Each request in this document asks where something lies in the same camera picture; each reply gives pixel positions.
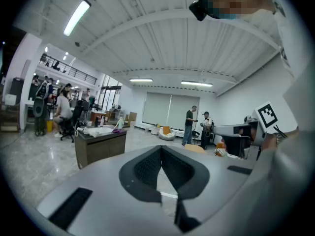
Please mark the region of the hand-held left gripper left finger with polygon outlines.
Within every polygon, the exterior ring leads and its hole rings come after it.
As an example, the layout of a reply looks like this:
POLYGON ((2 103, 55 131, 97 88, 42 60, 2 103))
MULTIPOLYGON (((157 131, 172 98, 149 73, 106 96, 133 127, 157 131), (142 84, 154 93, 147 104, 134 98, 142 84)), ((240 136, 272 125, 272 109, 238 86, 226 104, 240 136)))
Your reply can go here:
POLYGON ((37 210, 55 226, 74 236, 170 236, 172 221, 161 202, 138 200, 159 192, 148 186, 135 187, 134 171, 123 165, 156 146, 102 159, 78 171, 56 187, 38 205, 37 210))

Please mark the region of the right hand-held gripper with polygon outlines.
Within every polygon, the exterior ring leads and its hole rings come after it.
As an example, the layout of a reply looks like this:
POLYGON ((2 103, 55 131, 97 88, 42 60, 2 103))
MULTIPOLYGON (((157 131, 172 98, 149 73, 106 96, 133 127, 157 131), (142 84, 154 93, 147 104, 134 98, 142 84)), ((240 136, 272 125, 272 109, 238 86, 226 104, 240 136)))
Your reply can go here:
POLYGON ((222 137, 251 137, 252 129, 255 130, 253 146, 261 146, 266 138, 268 128, 275 127, 278 118, 270 102, 256 107, 250 116, 245 117, 245 124, 215 126, 213 133, 222 137))

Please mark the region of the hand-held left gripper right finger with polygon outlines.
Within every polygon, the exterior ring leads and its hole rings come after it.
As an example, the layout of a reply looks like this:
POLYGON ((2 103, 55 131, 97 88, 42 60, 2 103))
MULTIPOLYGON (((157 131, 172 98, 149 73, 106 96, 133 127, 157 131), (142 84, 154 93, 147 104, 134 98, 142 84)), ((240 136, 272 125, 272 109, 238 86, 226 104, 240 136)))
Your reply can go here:
POLYGON ((161 167, 178 195, 174 224, 182 232, 205 224, 231 201, 255 164, 162 146, 161 167))

